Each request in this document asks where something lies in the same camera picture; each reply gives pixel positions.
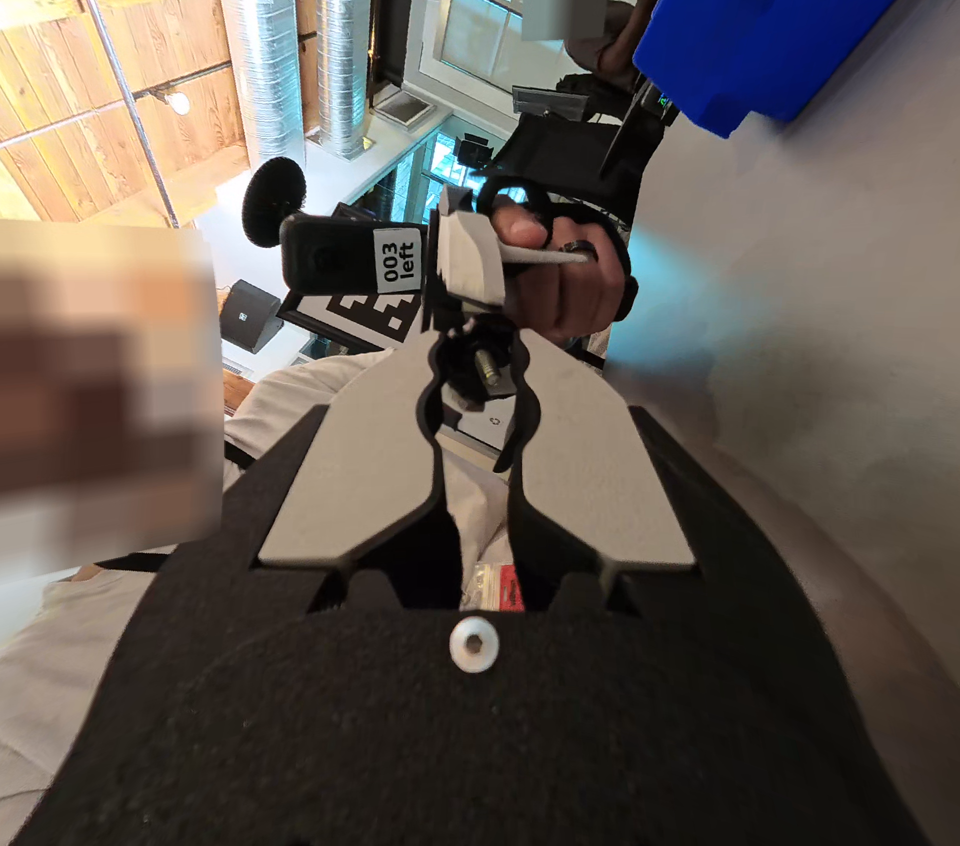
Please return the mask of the black office chair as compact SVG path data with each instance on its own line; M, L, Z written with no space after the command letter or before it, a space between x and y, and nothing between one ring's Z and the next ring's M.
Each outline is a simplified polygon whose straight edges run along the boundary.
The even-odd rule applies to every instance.
M534 182L630 228L643 173L679 116L664 121L652 112L648 97L655 85L645 77L633 93L590 74L566 77L561 84L565 89L511 89L518 124L479 175Z

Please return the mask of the black floor lamp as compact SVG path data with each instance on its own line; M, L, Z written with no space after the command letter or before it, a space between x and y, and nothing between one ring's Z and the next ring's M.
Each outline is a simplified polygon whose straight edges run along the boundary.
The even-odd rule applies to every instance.
M261 249L275 248L282 224L303 210L305 200L306 177L297 162L286 156L264 162L251 175L241 204L246 239Z

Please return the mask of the framed black-white marker sign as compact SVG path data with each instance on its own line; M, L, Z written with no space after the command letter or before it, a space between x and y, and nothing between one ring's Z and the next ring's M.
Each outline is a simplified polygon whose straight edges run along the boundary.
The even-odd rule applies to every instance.
M303 297L289 292L276 315L349 354L399 348L422 328L421 295Z

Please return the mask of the black clamp with bolt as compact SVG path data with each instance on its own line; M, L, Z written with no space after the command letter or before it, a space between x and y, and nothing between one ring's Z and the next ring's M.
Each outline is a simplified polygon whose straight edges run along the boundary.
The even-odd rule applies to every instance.
M512 350L517 328L497 313L455 317L440 341L438 362L446 380L453 373L478 373L492 385L512 374Z

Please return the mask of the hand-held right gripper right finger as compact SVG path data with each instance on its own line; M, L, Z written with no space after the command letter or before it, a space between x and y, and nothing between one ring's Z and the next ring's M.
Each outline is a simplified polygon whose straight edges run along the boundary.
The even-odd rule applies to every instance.
M509 486L526 570L690 570L696 560L631 412L530 329L514 339Z

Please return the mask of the small red white packet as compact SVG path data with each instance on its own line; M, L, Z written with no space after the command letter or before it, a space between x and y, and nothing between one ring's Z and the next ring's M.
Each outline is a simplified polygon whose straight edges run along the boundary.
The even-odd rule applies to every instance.
M462 612L525 612L521 584L513 564L474 564L466 580Z

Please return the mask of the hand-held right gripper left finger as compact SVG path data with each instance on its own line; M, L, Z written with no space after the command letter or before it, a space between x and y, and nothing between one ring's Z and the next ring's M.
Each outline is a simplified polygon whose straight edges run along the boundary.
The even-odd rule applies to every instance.
M357 376L333 399L259 551L262 564L341 567L447 511L426 406L439 395L438 332Z

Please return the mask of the black box speaker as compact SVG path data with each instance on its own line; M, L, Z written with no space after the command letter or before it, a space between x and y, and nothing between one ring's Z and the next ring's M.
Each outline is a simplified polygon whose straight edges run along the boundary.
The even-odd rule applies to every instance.
M282 300L239 279L228 289L221 305L219 323L224 342L256 355L282 329L278 312Z

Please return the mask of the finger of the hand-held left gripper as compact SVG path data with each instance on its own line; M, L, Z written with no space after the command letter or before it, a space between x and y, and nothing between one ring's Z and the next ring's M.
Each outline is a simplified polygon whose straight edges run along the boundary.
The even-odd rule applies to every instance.
M453 373L441 389L444 400L457 411L481 412L493 403L505 401L517 393L510 374L500 375L489 385L478 373Z
M506 283L500 240L488 217L452 212L438 221L438 275L447 293L478 306L502 306Z

